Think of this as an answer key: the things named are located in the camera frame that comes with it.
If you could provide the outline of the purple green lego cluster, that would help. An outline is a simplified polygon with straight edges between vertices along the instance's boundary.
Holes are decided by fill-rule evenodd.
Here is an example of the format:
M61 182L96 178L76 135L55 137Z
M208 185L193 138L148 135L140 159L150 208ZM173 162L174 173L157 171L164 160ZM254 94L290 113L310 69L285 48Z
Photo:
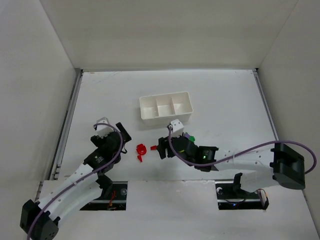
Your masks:
M185 138L187 138L189 141L191 141L191 142L195 142L195 137L193 136L193 135L190 135L189 133L187 133L187 132L184 132L183 134L182 134L182 136L183 137L185 137Z

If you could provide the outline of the red slope lego brick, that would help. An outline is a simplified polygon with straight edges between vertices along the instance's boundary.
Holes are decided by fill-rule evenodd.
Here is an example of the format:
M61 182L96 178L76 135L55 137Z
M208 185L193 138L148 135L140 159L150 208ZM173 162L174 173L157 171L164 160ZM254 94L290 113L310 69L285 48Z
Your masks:
M155 151L156 149L157 149L157 146L156 146L156 145L150 147L150 150L151 150L151 151Z

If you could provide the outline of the small red lego brick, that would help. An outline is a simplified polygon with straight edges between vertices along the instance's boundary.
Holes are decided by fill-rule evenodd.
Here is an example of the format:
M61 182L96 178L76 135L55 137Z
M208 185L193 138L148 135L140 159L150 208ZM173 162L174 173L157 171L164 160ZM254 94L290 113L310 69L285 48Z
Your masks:
M141 163L143 162L143 158L142 158L141 155L138 155L138 156L137 156L137 159L138 159Z

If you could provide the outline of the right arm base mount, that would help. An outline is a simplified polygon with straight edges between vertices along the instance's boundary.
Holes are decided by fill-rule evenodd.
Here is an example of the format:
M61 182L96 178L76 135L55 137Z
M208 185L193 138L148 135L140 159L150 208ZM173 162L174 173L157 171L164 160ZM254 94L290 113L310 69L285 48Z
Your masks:
M216 181L216 197L219 210L267 210L269 198L262 188L254 192L241 189L242 173L237 173L233 181Z

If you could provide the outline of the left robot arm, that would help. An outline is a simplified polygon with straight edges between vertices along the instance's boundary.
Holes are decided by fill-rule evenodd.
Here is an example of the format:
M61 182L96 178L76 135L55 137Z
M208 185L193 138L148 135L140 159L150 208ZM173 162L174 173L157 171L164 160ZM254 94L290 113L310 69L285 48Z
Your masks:
M100 126L111 131L90 138L96 149L77 170L47 196L23 204L19 225L28 240L54 239L69 214L112 191L113 181L106 172L121 160L121 154L126 154L124 146L132 138L120 122L112 126L100 121L93 127L97 130Z

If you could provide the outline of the red round lego piece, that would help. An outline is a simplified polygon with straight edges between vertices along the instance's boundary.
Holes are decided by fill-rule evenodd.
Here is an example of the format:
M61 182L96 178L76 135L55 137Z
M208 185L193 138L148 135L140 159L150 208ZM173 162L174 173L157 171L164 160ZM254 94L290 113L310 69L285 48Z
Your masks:
M145 154L147 153L147 148L146 148L146 146L145 146L143 143L138 144L138 145L136 146L136 152L137 152L139 155L143 156L143 155L145 155Z

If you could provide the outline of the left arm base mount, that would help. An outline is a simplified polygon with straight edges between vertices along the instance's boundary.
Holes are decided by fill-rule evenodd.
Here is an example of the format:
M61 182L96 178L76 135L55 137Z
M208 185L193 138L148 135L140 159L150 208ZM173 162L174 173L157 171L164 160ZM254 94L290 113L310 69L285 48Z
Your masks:
M103 190L99 198L92 200L81 211L125 211L127 208L128 182L116 181L110 190Z

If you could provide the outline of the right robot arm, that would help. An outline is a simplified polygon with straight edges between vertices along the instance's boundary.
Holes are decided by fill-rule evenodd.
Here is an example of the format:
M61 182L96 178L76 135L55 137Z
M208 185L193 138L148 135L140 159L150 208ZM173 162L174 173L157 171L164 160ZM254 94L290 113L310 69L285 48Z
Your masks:
M253 193L258 189L282 186L303 190L305 184L305 159L284 143L274 143L270 150L250 150L244 154L227 152L223 159L216 146L197 146L186 134L178 137L161 137L156 147L159 157L181 157L188 166L202 172L235 170L233 189Z

